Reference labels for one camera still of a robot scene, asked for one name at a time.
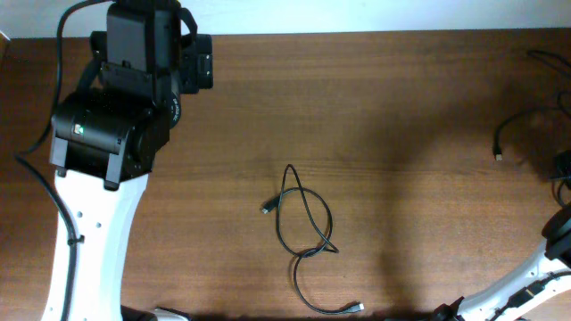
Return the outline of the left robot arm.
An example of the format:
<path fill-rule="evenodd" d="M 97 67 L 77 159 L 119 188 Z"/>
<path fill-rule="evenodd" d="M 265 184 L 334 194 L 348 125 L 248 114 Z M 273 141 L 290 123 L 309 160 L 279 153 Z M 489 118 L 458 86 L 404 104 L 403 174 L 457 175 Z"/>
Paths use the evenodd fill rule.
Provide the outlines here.
<path fill-rule="evenodd" d="M 112 1 L 92 58 L 52 116 L 59 212 L 45 320 L 183 320 L 122 305 L 129 232 L 181 98 L 213 86 L 212 40 L 177 1 Z"/>

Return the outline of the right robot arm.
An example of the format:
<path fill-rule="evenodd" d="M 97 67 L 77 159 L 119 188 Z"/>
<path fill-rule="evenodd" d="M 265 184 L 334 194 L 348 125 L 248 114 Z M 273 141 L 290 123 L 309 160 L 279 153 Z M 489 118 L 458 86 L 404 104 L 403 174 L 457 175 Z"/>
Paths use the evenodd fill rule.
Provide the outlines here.
<path fill-rule="evenodd" d="M 518 320 L 554 296 L 570 290 L 570 204 L 561 199 L 561 189 L 570 186 L 570 151 L 554 158 L 559 186 L 553 194 L 560 209 L 542 229 L 542 242 L 534 253 L 486 289 L 443 304 L 429 321 Z"/>

